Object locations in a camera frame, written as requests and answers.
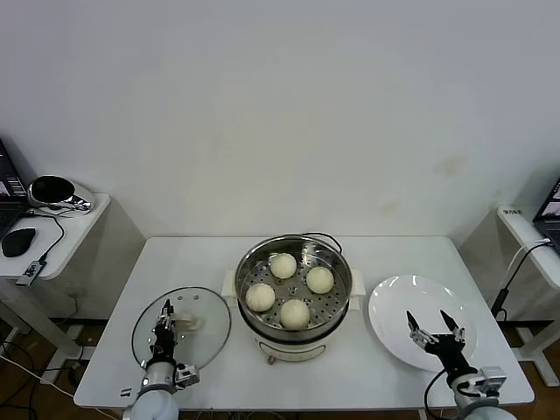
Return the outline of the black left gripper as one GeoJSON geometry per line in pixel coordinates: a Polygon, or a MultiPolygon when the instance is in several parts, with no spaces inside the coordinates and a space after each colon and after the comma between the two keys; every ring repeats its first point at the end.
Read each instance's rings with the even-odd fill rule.
{"type": "Polygon", "coordinates": [[[167,362],[174,363],[175,334],[174,328],[175,311],[171,300],[167,298],[161,309],[159,324],[155,327],[156,341],[150,347],[150,363],[167,362]]]}

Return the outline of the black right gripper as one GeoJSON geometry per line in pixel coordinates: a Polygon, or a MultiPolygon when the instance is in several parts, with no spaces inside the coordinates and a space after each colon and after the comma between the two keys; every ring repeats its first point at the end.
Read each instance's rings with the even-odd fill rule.
{"type": "Polygon", "coordinates": [[[449,330],[447,334],[432,335],[426,332],[419,327],[411,312],[406,311],[410,338],[427,354],[435,355],[440,360],[448,379],[458,379],[463,375],[474,374],[475,368],[469,365],[462,353],[466,342],[465,328],[460,327],[454,318],[445,311],[440,310],[439,312],[449,330]]]}

